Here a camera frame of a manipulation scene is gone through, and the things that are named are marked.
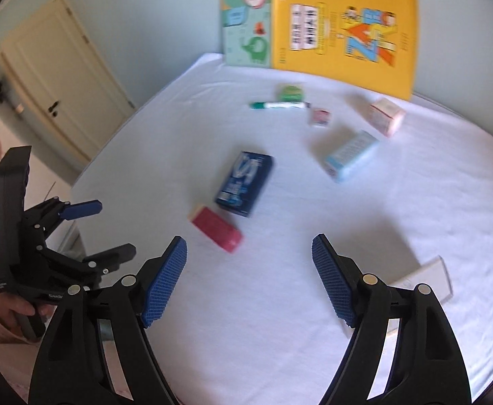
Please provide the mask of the person's left hand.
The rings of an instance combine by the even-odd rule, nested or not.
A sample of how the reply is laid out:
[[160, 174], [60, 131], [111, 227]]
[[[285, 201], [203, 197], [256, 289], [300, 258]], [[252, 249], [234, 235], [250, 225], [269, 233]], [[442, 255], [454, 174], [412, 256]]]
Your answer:
[[55, 305], [39, 304], [34, 307], [24, 298], [10, 293], [0, 293], [0, 323], [8, 331], [26, 338], [27, 336], [21, 329], [19, 316], [35, 316], [38, 314], [41, 319], [48, 321], [56, 310]]

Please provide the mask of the pink sleeved forearm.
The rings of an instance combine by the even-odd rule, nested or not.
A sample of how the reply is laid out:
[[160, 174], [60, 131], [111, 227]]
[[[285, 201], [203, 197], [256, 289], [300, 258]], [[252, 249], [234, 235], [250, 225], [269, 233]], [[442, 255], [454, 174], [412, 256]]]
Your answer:
[[39, 341], [13, 334], [0, 323], [0, 372], [25, 403], [38, 350]]

